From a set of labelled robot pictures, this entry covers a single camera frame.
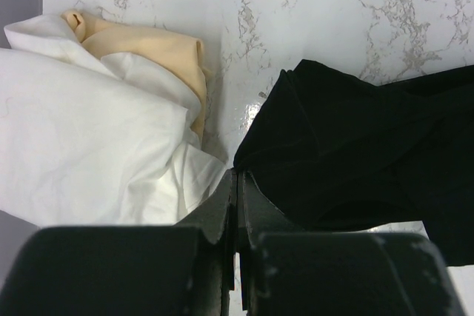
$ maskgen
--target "black cloth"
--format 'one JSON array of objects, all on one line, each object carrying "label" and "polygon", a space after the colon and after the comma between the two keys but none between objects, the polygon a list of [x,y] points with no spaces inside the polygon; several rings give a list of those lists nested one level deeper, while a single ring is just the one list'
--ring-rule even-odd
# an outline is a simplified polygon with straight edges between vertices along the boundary
[{"label": "black cloth", "polygon": [[474,263],[474,66],[377,87],[302,61],[234,165],[306,229],[423,220],[449,265]]}]

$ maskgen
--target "garment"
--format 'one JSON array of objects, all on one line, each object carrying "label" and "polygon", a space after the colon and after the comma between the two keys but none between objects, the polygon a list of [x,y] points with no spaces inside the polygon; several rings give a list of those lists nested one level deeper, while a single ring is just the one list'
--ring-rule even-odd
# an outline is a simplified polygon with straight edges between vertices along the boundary
[{"label": "garment", "polygon": [[82,46],[96,58],[130,52],[160,64],[180,78],[201,102],[192,130],[202,139],[207,88],[201,40],[154,27],[114,24],[77,10],[68,10],[62,17]]},{"label": "garment", "polygon": [[474,67],[380,87],[314,61],[282,71],[236,153],[307,229],[423,220],[449,265],[474,263]]},{"label": "garment", "polygon": [[100,60],[60,16],[8,25],[0,51],[0,209],[38,226],[170,224],[224,165],[190,126],[201,105],[159,64]]}]

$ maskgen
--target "yellow cloth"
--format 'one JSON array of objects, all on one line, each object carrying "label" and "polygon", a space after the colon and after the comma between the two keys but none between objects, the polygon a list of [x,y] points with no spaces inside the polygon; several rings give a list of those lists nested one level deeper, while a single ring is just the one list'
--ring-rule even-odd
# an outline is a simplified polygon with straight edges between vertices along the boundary
[{"label": "yellow cloth", "polygon": [[154,27],[115,24],[77,10],[66,11],[62,18],[94,57],[131,52],[160,64],[180,78],[201,102],[201,112],[191,129],[202,139],[207,88],[201,40]]}]

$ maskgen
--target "marble surface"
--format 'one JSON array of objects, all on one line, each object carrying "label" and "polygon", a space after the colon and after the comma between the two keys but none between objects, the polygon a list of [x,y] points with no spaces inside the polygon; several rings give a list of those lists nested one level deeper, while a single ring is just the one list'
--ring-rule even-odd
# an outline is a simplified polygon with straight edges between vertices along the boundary
[{"label": "marble surface", "polygon": [[45,13],[71,7],[204,39],[204,148],[229,167],[279,71],[302,58],[374,84],[474,64],[471,0],[44,0]]}]

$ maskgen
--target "cloth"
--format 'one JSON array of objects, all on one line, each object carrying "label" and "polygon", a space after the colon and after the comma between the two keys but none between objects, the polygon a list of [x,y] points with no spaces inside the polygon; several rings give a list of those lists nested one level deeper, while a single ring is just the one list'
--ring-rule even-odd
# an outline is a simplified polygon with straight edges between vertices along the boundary
[{"label": "cloth", "polygon": [[290,220],[354,231],[423,220],[474,263],[474,67],[381,87],[314,61],[282,71],[236,153]]},{"label": "cloth", "polygon": [[201,40],[154,27],[114,24],[77,10],[68,10],[62,17],[96,58],[130,52],[160,64],[180,78],[201,102],[201,111],[191,128],[202,139],[207,88]]},{"label": "cloth", "polygon": [[175,223],[224,165],[190,125],[196,95],[132,53],[98,60],[60,16],[6,26],[0,209],[38,226]]}]

